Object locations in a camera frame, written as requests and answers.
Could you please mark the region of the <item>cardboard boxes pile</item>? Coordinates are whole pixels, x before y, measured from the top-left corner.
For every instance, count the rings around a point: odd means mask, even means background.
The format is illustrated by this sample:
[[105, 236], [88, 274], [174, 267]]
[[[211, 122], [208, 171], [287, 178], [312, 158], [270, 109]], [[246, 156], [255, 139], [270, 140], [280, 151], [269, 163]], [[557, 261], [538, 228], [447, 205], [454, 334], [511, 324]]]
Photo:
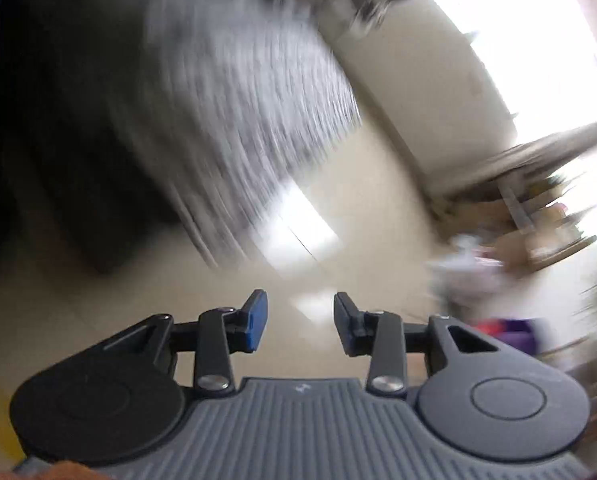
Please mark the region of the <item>cardboard boxes pile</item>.
[[432, 203], [449, 254], [429, 263], [432, 290], [451, 311], [474, 308], [520, 278], [593, 244], [583, 212], [561, 202], [569, 181], [546, 168], [515, 168]]

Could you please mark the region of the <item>grey white patterned bedspread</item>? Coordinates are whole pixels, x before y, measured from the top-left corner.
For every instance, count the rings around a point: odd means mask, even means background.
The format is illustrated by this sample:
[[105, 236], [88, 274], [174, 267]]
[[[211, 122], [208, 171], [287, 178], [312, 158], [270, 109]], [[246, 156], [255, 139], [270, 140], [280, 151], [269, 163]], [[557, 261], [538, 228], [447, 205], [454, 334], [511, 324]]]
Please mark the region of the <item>grey white patterned bedspread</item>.
[[361, 121], [306, 16], [265, 0], [149, 0], [114, 126], [210, 264]]

